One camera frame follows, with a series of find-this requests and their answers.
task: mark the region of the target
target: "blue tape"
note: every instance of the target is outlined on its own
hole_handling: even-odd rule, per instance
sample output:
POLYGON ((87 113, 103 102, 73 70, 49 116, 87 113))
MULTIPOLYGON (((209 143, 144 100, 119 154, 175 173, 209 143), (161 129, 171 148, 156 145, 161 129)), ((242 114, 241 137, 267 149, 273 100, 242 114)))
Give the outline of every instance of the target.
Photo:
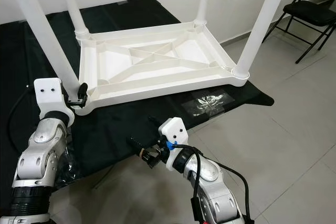
POLYGON ((171 142, 169 142, 169 141, 166 141, 166 145, 167 145, 168 149, 170 149, 171 151, 172 151, 173 149, 175 149, 175 148, 173 147, 174 144, 177 144, 177 141, 175 141, 175 143, 171 143, 171 142))

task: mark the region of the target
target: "black cable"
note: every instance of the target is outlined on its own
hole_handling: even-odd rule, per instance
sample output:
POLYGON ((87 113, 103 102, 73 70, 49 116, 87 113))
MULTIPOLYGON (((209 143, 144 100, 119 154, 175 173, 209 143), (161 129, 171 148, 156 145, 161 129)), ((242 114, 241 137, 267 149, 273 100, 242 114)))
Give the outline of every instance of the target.
POLYGON ((193 212, 194 212, 194 219, 199 221, 200 224, 203 224, 204 219, 202 215, 201 204, 197 196, 198 186, 200 184, 199 177, 201 176, 201 158, 199 155, 200 154, 199 150, 195 147, 191 147, 189 145, 184 145, 184 144, 173 144, 173 147, 190 149, 196 155, 197 171, 196 171, 196 178, 195 178, 195 184, 194 184, 194 193, 193 193, 193 198, 191 199, 191 202, 192 202, 192 207, 193 207, 193 212))
POLYGON ((197 158, 197 172, 196 172, 196 179, 195 179, 195 185, 194 185, 194 194, 193 197, 197 197, 197 190, 198 190, 198 185, 200 183, 199 177, 201 176, 201 158, 199 157, 199 152, 195 147, 191 147, 189 145, 184 145, 184 144, 173 144, 174 148, 185 148, 185 149, 190 149, 194 152, 197 158))
POLYGON ((6 123, 6 134, 9 140, 10 145, 12 146, 12 148, 14 149, 14 151, 16 152, 17 156, 19 157, 21 155, 21 152, 19 151, 19 149, 17 148, 17 146, 15 145, 12 136, 11 136, 11 121, 14 115, 14 112, 16 110, 16 108, 18 107, 18 105, 22 102, 23 98, 28 94, 28 92, 31 90, 32 86, 27 85, 25 91, 21 94, 21 96, 17 99, 17 101, 14 103, 13 107, 11 108, 11 111, 9 112, 9 116, 7 119, 7 123, 6 123))
POLYGON ((219 162, 216 162, 210 158, 207 158, 205 156, 203 156, 204 158, 212 161, 212 162, 215 162, 217 165, 219 165, 221 168, 225 169, 225 170, 228 170, 229 172, 237 175, 244 183, 244 186, 245 186, 245 211, 246 211, 246 217, 247 217, 247 220, 248 221, 251 221, 251 216, 250 216, 250 204, 249 204, 249 191, 248 191, 248 184, 247 184, 247 181, 246 179, 243 177, 242 174, 240 174, 239 172, 233 170, 232 168, 230 167, 227 167, 219 162))

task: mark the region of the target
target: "black fabric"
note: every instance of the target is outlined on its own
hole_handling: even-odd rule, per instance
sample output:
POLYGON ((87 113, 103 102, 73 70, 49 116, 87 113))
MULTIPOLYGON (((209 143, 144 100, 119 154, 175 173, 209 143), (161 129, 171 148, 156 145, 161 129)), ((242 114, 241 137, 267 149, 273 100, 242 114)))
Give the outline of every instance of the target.
POLYGON ((316 26, 326 26, 336 21, 335 12, 309 1, 286 5, 283 11, 316 26))
MULTIPOLYGON (((91 33, 175 24, 179 21, 156 0, 129 0, 122 3, 85 8, 83 19, 91 33)), ((68 12, 47 15, 73 70, 78 76, 80 47, 74 36, 74 27, 68 12)), ((0 106, 1 106, 1 201, 8 207, 10 188, 17 157, 5 135, 5 121, 16 99, 36 78, 55 77, 40 45, 26 22, 0 25, 0 106)), ((230 96, 221 111, 229 111, 244 103, 272 105, 273 99, 259 91, 250 82, 237 88, 230 85, 184 92, 134 101, 93 110, 87 116, 76 116, 72 130, 72 145, 78 167, 84 176, 115 164, 133 155, 127 144, 130 136, 144 146, 155 143, 158 128, 148 115, 161 121, 169 117, 182 117, 186 127, 192 128, 209 119, 206 113, 192 116, 182 104, 197 99, 202 93, 230 96)), ((17 108, 11 125, 12 137, 20 150, 27 147, 29 136, 35 130, 39 109, 33 95, 29 95, 17 108)))

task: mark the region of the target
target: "black tablecloth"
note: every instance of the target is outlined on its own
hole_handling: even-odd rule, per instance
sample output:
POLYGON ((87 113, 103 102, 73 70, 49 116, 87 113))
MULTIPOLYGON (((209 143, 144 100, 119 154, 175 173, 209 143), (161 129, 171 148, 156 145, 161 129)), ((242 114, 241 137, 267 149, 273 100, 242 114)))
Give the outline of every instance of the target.
MULTIPOLYGON (((85 8, 81 13, 91 33, 179 23, 156 0, 129 0, 85 8)), ((47 18, 78 76, 80 47, 68 12, 49 14, 47 18)), ((27 22, 0 25, 0 75, 0 207, 4 208, 9 203, 10 186, 17 162, 5 134, 9 111, 26 84, 32 84, 36 78, 56 76, 27 22)), ((133 155, 133 150, 127 143, 131 136, 144 146, 155 143, 158 128, 148 120, 149 115, 161 121, 174 116, 181 117, 190 129, 215 114, 227 112, 245 103, 272 105, 274 101, 247 82, 241 88, 225 85, 166 95, 99 108, 87 116, 76 116, 71 131, 72 153, 78 174, 87 176, 133 155), (204 97, 222 97, 222 100, 210 111, 195 111, 199 106, 197 103, 204 101, 204 97)), ((11 129, 20 150, 27 147, 28 138, 38 123, 38 114, 34 95, 30 95, 17 108, 11 129)))

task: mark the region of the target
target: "chair leg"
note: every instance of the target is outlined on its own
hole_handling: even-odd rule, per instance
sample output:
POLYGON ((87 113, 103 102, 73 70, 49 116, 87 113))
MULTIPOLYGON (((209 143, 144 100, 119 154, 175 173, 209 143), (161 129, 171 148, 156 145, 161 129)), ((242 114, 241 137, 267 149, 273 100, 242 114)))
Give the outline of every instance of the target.
POLYGON ((293 19, 294 19, 294 17, 291 16, 291 17, 290 17, 290 20, 289 20, 289 22, 288 22, 288 25, 287 25, 287 27, 286 27, 286 29, 285 29, 286 31, 288 31, 288 28, 289 28, 290 24, 292 23, 293 19))
POLYGON ((327 40, 329 39, 330 35, 334 32, 336 28, 336 24, 334 25, 334 27, 331 29, 331 31, 329 32, 329 34, 327 35, 327 37, 325 38, 325 40, 322 42, 322 44, 320 45, 318 50, 321 50, 322 47, 324 46, 324 44, 327 42, 327 40))
POLYGON ((286 13, 282 14, 282 16, 278 19, 278 21, 276 21, 276 23, 272 26, 271 30, 266 34, 266 36, 264 37, 264 39, 262 40, 262 43, 264 43, 264 41, 267 39, 267 37, 271 34, 271 32, 277 27, 277 25, 279 24, 279 22, 282 20, 282 18, 285 16, 286 13))
POLYGON ((295 62, 296 64, 299 63, 299 62, 304 58, 304 56, 307 55, 307 53, 309 53, 309 51, 310 51, 310 50, 317 44, 317 42, 320 41, 320 39, 322 39, 322 37, 328 32, 328 30, 329 30, 332 26, 333 26, 333 25, 330 25, 330 26, 323 32, 323 34, 321 34, 321 35, 317 38, 317 40, 315 40, 315 42, 314 42, 313 44, 311 44, 311 46, 307 49, 307 51, 305 51, 305 52, 303 53, 303 55, 301 55, 301 57, 295 62))

